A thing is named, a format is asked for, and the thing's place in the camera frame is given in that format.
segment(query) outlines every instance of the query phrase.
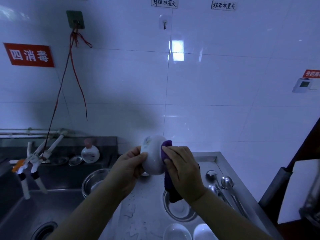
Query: forearm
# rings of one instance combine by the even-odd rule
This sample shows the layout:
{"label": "forearm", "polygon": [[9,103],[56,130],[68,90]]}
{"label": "forearm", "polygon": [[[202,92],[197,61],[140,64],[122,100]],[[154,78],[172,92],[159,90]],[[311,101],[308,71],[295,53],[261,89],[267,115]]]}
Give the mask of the forearm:
{"label": "forearm", "polygon": [[210,190],[191,207],[210,227],[219,240],[271,240],[272,238],[238,214]]}
{"label": "forearm", "polygon": [[120,202],[104,180],[47,240],[98,239]]}

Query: hand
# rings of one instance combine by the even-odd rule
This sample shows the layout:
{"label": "hand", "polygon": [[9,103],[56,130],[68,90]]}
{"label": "hand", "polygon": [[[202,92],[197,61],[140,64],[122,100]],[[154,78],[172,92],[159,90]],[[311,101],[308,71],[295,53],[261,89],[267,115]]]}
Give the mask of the hand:
{"label": "hand", "polygon": [[172,160],[165,159],[164,162],[174,187],[191,205],[206,192],[198,163],[187,146],[162,146],[162,150]]}
{"label": "hand", "polygon": [[140,149],[141,146],[137,146],[120,156],[105,179],[120,200],[131,193],[137,179],[144,172],[141,164],[147,159],[148,154],[140,154]]}

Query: wall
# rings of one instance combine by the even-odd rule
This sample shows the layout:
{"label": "wall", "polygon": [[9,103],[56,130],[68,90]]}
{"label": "wall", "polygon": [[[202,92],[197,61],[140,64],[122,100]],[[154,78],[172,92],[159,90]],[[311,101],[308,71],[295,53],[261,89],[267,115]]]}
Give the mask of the wall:
{"label": "wall", "polygon": [[48,128],[66,10],[80,10],[93,44],[74,49],[88,122],[69,67],[53,128],[118,136],[121,152],[152,134],[221,151],[259,200],[320,116],[318,91],[292,93],[306,69],[319,69],[320,0],[233,0],[235,12],[211,1],[172,10],[150,0],[1,0],[0,41],[50,45],[56,68],[12,66],[0,45],[0,127]]}

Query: towel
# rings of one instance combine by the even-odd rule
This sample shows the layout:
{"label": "towel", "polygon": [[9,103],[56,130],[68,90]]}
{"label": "towel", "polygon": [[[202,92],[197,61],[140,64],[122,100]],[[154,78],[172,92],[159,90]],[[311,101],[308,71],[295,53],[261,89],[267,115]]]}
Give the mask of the towel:
{"label": "towel", "polygon": [[[165,146],[165,147],[172,146],[172,141],[167,140],[167,141],[163,142],[161,145],[161,159],[162,159],[163,163],[165,162],[165,159],[169,159],[170,161],[172,161],[167,156],[167,154],[162,150],[162,146]],[[183,199],[181,197],[181,195],[177,192],[176,188],[174,187],[174,184],[172,183],[172,180],[170,178],[170,174],[169,174],[167,168],[165,169],[165,173],[164,173],[164,189],[169,193],[169,202],[170,203],[176,203],[177,201]]]}

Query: red cord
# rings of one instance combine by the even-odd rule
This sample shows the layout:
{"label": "red cord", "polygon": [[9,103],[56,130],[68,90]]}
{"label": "red cord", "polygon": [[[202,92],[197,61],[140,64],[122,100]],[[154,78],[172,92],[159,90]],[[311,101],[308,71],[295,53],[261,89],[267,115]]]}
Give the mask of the red cord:
{"label": "red cord", "polygon": [[58,101],[59,101],[59,96],[60,96],[60,92],[61,92],[61,89],[62,89],[63,79],[64,79],[64,76],[65,76],[65,74],[66,74],[67,67],[68,67],[69,57],[71,58],[72,69],[73,69],[75,78],[76,78],[76,80],[77,80],[77,82],[78,82],[78,85],[79,85],[79,88],[80,88],[80,91],[81,91],[81,94],[82,94],[82,97],[83,97],[84,106],[85,106],[85,116],[86,116],[87,121],[88,121],[87,104],[86,104],[85,95],[83,94],[82,88],[81,88],[81,86],[80,86],[80,83],[79,83],[79,80],[78,80],[78,76],[77,76],[77,73],[76,73],[76,69],[75,69],[75,66],[74,66],[74,64],[73,64],[73,58],[72,58],[72,47],[73,47],[73,44],[75,43],[75,46],[76,46],[76,47],[78,47],[78,44],[79,44],[78,36],[80,36],[80,38],[84,41],[84,43],[85,43],[87,46],[89,46],[90,48],[92,48],[92,44],[90,44],[88,41],[86,41],[86,40],[84,39],[84,37],[78,32],[78,28],[73,28],[73,30],[72,30],[72,32],[71,32],[71,34],[70,34],[70,39],[69,39],[69,53],[68,53],[68,57],[67,57],[67,60],[66,60],[66,67],[64,68],[64,72],[63,72],[63,75],[62,75],[61,85],[60,85],[60,88],[59,88],[56,105],[54,106],[53,115],[52,115],[52,118],[51,118],[51,121],[50,121],[50,126],[49,126],[49,130],[48,130],[48,134],[47,134],[47,137],[46,137],[46,140],[45,140],[45,143],[44,143],[44,148],[43,148],[43,152],[42,152],[42,155],[41,155],[41,156],[43,156],[43,153],[44,153],[45,150],[46,150],[47,141],[48,141],[50,129],[51,129],[51,126],[52,126],[52,121],[54,120],[54,115],[55,115],[56,110],[57,110],[57,107],[58,107]]}

